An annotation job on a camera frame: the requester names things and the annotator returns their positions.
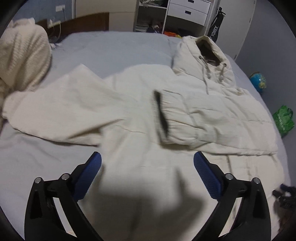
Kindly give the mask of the orange yellow toy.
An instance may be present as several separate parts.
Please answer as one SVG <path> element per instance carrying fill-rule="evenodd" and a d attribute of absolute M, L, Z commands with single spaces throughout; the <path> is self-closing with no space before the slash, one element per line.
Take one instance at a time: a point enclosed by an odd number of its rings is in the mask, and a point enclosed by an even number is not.
<path fill-rule="evenodd" d="M 179 34 L 176 34 L 174 32 L 167 32 L 165 31 L 164 32 L 164 35 L 168 36 L 168 37 L 175 37 L 175 38 L 179 38 L 179 39 L 182 39 L 182 37 L 179 35 Z"/>

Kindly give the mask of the white door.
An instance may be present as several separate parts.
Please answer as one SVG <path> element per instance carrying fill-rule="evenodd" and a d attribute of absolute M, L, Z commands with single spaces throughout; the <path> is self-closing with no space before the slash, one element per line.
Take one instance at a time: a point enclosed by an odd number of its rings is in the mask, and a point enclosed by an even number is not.
<path fill-rule="evenodd" d="M 224 0 L 220 2 L 226 13 L 216 44 L 235 60 L 244 44 L 255 12 L 255 0 Z"/>

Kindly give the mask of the white drawer shelf unit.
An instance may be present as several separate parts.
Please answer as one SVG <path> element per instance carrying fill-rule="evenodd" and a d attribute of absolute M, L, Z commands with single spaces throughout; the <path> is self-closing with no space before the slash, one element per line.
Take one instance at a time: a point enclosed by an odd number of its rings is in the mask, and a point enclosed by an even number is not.
<path fill-rule="evenodd" d="M 195 37 L 208 33 L 220 1 L 168 1 L 163 32 L 182 32 Z"/>

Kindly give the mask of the beige wardrobe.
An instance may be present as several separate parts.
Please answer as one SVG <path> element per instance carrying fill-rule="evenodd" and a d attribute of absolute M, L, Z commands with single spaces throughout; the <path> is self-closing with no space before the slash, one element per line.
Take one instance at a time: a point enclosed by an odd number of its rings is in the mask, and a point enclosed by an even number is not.
<path fill-rule="evenodd" d="M 82 0 L 75 1 L 75 16 L 109 13 L 109 30 L 133 32 L 136 0 Z"/>

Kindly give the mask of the white hooded puffer jacket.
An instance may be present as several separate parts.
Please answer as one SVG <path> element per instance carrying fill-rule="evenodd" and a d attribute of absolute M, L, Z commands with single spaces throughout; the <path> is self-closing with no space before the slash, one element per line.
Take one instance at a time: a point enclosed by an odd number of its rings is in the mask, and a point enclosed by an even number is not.
<path fill-rule="evenodd" d="M 285 149 L 271 114 L 237 64 L 193 38 L 82 33 L 51 51 L 44 79 L 4 100 L 1 207 L 24 234 L 36 177 L 59 178 L 93 152 L 102 168 L 79 202 L 104 240 L 191 240 L 216 205 L 193 166 L 196 151 L 272 192 Z"/>

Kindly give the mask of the cream waffle blanket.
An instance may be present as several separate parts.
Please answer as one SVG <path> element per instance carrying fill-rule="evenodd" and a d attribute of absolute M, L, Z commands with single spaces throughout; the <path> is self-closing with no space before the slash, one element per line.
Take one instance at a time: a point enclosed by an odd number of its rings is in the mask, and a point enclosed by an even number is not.
<path fill-rule="evenodd" d="M 11 21 L 1 36 L 1 108 L 14 91 L 34 90 L 52 59 L 48 35 L 34 18 Z"/>

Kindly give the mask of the green shopping bag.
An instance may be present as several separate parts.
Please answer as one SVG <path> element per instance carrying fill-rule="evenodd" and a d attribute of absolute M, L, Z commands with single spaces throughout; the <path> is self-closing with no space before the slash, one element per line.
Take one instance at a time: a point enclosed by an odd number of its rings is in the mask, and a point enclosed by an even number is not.
<path fill-rule="evenodd" d="M 285 137 L 294 127 L 293 110 L 286 105 L 282 105 L 274 114 L 273 120 L 280 132 L 281 137 Z"/>

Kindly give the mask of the blue globe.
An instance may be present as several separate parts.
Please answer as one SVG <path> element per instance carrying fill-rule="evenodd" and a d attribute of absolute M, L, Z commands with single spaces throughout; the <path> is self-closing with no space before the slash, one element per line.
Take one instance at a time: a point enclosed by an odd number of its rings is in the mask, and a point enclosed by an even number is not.
<path fill-rule="evenodd" d="M 254 72 L 250 75 L 249 80 L 258 93 L 263 94 L 267 88 L 266 78 L 260 72 Z"/>

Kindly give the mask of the black Yonex racket bag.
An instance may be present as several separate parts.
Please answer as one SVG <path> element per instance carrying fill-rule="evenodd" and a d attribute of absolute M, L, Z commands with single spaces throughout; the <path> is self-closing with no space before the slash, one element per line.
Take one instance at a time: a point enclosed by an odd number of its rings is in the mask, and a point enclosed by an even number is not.
<path fill-rule="evenodd" d="M 219 30 L 225 16 L 226 13 L 224 13 L 222 8 L 219 7 L 217 15 L 215 16 L 207 35 L 213 42 L 216 42 L 218 39 Z"/>

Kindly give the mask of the dark wooden headboard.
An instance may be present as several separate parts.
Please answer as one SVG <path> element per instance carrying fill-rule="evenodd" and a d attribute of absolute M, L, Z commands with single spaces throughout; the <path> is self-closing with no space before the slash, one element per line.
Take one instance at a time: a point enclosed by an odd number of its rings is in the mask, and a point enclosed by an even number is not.
<path fill-rule="evenodd" d="M 73 33 L 108 31 L 109 30 L 109 13 L 96 13 L 92 15 L 81 16 L 62 23 L 57 23 L 50 27 L 47 20 L 37 22 L 45 29 L 48 37 L 66 37 Z"/>

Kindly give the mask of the white wall socket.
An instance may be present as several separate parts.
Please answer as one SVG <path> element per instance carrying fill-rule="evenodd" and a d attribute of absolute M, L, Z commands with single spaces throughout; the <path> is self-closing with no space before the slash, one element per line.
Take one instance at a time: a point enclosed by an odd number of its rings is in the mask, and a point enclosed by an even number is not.
<path fill-rule="evenodd" d="M 56 12 L 60 12 L 60 11 L 64 11 L 65 10 L 65 5 L 59 5 L 59 6 L 56 6 Z"/>

